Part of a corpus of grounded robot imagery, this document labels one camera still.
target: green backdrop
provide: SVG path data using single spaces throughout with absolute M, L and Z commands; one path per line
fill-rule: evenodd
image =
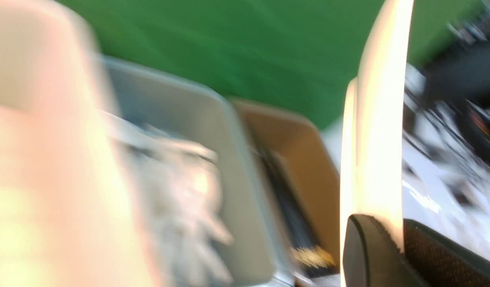
M 59 0 L 105 54 L 300 112 L 341 116 L 347 83 L 382 0 Z M 415 0 L 409 61 L 425 62 L 445 24 L 478 0 Z

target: cardboard box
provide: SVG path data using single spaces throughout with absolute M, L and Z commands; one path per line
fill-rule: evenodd
M 245 100 L 232 100 L 232 104 L 248 129 L 250 148 L 254 150 L 253 134 L 279 159 L 278 164 L 318 240 L 339 268 L 340 181 L 318 129 L 299 114 Z M 254 154 L 278 223 L 283 225 L 259 155 Z

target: plastic container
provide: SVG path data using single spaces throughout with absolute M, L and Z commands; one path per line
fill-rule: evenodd
M 203 85 L 104 58 L 122 116 L 194 140 L 218 153 L 221 218 L 234 236 L 217 245 L 235 286 L 294 285 L 246 138 L 232 107 Z

